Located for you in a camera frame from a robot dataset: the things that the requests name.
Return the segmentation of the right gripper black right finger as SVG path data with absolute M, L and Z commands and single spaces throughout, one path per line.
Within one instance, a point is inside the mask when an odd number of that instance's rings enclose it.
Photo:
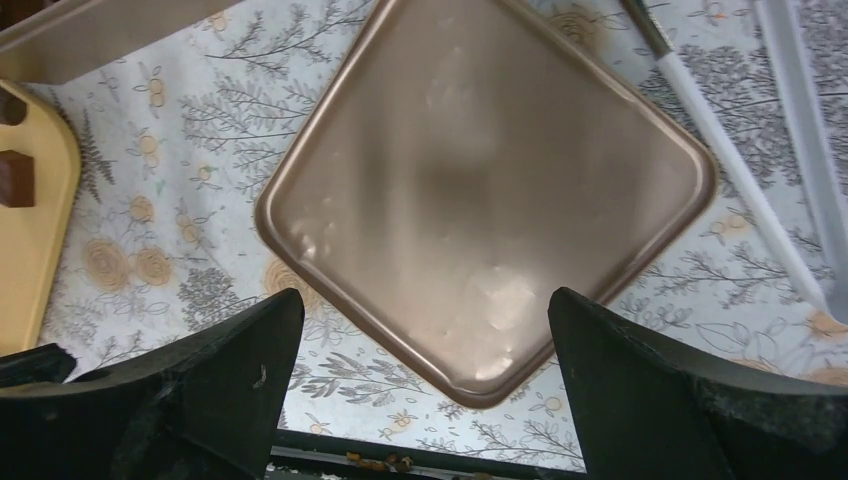
M 592 479 L 843 479 L 847 391 L 764 372 L 562 287 L 548 318 Z

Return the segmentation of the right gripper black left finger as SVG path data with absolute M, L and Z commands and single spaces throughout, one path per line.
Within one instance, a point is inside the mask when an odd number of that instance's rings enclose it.
M 294 289 L 72 376 L 56 344 L 1 360 L 5 479 L 259 479 L 304 323 Z

